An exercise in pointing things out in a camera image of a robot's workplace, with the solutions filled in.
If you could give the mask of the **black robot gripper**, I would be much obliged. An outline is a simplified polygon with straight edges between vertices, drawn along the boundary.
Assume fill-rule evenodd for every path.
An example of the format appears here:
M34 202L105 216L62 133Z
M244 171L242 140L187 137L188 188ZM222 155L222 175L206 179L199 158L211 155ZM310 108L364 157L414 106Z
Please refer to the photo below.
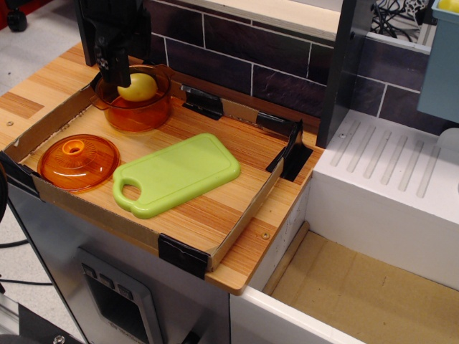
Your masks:
M150 12L142 1L79 1L78 5L102 78L115 86L130 86L128 54L142 60L150 56Z

